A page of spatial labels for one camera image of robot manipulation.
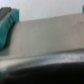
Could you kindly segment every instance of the gray surface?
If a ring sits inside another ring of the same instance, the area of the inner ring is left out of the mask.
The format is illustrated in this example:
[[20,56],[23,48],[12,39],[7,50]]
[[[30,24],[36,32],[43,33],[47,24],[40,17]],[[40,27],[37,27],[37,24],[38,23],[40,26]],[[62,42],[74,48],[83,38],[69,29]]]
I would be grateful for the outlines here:
[[0,56],[42,54],[84,48],[84,14],[15,24]]

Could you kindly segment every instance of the white surface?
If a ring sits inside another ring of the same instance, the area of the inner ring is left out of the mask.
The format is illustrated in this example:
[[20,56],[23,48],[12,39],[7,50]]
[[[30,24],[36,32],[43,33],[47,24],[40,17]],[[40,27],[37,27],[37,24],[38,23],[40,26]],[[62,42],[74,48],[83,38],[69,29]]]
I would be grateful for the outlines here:
[[20,9],[20,21],[82,12],[84,0],[0,0],[0,7]]

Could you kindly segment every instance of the wall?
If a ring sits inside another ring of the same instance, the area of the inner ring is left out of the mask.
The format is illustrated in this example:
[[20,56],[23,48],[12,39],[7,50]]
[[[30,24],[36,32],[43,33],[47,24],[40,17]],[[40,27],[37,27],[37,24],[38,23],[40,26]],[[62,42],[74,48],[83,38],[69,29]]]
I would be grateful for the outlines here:
[[82,12],[84,0],[0,0],[0,7],[20,9],[20,21]]

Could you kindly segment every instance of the green object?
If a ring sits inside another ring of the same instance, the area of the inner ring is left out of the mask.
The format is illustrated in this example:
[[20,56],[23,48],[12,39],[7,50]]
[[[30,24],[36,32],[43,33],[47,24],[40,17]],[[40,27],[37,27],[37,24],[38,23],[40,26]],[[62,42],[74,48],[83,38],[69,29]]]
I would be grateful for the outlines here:
[[83,13],[84,13],[84,5],[83,5],[83,7],[82,7],[82,11],[83,11]]
[[0,79],[2,79],[2,76],[1,76],[1,74],[0,74]]
[[13,23],[19,21],[19,10],[13,9],[11,13],[5,18],[0,25],[0,50],[4,48],[8,31],[10,30]]

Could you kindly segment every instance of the metal surface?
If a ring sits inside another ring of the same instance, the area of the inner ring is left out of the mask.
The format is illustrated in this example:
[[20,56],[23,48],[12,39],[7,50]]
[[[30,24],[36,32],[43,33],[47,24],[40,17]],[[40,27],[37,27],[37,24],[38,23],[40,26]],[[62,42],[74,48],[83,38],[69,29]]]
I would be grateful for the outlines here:
[[84,48],[84,14],[16,23],[0,56],[31,55]]
[[7,43],[0,52],[5,77],[25,68],[84,62],[84,14],[18,22]]

